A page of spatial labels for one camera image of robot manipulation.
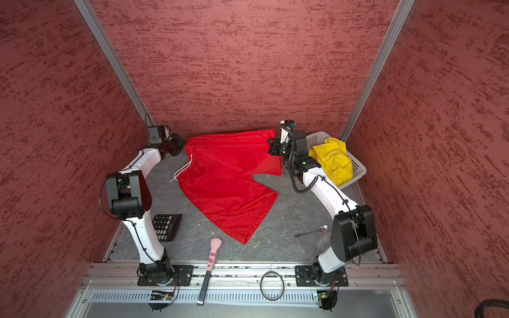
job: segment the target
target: yellow cloth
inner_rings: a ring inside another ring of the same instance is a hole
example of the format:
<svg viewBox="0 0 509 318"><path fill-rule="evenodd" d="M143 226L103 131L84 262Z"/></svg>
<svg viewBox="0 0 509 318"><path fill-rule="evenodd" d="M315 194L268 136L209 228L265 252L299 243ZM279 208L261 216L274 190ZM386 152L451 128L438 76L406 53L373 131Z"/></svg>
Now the yellow cloth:
<svg viewBox="0 0 509 318"><path fill-rule="evenodd" d="M309 150L309 156L322 165L335 185L340 186L353 178L352 159L347 156L347 145L341 140L327 138L323 144Z"/></svg>

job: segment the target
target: drawstring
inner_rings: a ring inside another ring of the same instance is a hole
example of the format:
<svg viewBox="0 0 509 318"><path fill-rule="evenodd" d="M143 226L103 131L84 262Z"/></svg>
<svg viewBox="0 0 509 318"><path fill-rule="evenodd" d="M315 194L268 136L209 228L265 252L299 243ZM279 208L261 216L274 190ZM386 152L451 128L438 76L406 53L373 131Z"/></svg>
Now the drawstring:
<svg viewBox="0 0 509 318"><path fill-rule="evenodd" d="M171 179L169 182L172 182L172 181L175 181L175 180L177 180L177 181L178 181L177 177L178 177L178 176L179 176L182 172L184 172L187 168L191 167L191 164L192 164L192 155L191 155L191 160L190 160L188 163L184 164L184 165L182 166L182 168L178 169L178 170L177 170L177 171L173 174L173 179Z"/></svg>

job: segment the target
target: white plastic basket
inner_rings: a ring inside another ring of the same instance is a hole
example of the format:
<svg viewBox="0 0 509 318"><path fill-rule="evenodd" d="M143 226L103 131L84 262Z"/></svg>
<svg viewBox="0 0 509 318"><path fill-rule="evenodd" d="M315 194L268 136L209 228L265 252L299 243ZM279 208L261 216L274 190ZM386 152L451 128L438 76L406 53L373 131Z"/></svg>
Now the white plastic basket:
<svg viewBox="0 0 509 318"><path fill-rule="evenodd" d="M329 137L330 137L330 135L328 133L326 133L325 131L317 131L316 133L306 136L307 149L309 150L309 149L312 149L313 146L316 146L318 144L323 144L325 139L327 139ZM352 159L353 178L350 181L340 185L338 187L339 189L348 187L355 181L362 178L362 176L364 176L367 172L366 167L362 163L360 163L360 161L357 160L357 158L355 158L348 150L347 150L347 155L348 155L348 157L350 157L350 159Z"/></svg>

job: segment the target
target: spoon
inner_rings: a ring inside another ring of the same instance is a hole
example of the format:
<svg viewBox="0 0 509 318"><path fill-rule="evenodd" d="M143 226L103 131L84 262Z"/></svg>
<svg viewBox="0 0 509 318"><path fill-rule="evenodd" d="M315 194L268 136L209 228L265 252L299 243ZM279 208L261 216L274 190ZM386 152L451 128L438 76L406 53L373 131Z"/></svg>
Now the spoon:
<svg viewBox="0 0 509 318"><path fill-rule="evenodd" d="M293 235L293 237L294 238L300 238L301 236L309 234L309 233L313 233L313 232L327 233L328 231L329 231L329 226L327 224L324 224L324 225L320 225L320 227L318 229L314 230L314 231L306 232L306 233L300 233L300 234L295 234L295 235Z"/></svg>

